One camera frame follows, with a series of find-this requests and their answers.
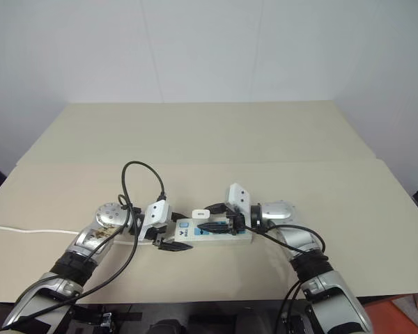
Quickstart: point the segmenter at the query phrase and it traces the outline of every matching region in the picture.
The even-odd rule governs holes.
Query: table
[[[197,116],[184,117],[192,112]],[[180,117],[164,122],[166,113]],[[242,113],[249,116],[241,118]],[[113,126],[105,138],[96,136],[106,119]],[[184,136],[183,119],[192,129],[201,120],[219,128],[216,133],[214,127],[201,128],[205,136]],[[271,131],[259,136],[254,129],[260,119],[279,122],[267,123]],[[126,130],[135,120],[143,126],[129,135]],[[279,131],[283,120],[297,126]],[[157,125],[155,135],[148,136],[146,129]],[[241,130],[248,135],[239,141]],[[216,145],[210,145],[211,138]],[[326,254],[356,295],[418,292],[418,209],[331,102],[73,105],[0,188],[0,225],[82,229],[99,205],[115,201],[121,168],[129,159],[152,163],[176,212],[188,214],[222,201],[233,182],[248,189],[252,202],[291,201],[304,223],[324,236]],[[128,189],[135,204],[146,207],[156,199],[158,185],[142,168],[131,168]],[[71,240],[66,234],[0,231],[0,301],[15,300],[52,267]],[[114,245],[86,288],[105,280],[129,251],[129,246]],[[83,302],[282,299],[294,281],[281,249],[260,236],[249,245],[181,253],[140,246],[123,275]]]

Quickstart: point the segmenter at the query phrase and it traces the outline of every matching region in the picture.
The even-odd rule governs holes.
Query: white power strip
[[[212,218],[210,221],[227,224],[226,218]],[[220,245],[220,244],[248,244],[252,240],[249,231],[243,231],[237,235],[231,234],[215,234],[203,231],[198,228],[201,224],[200,219],[178,219],[175,229],[175,241],[184,242],[191,246],[197,245]]]

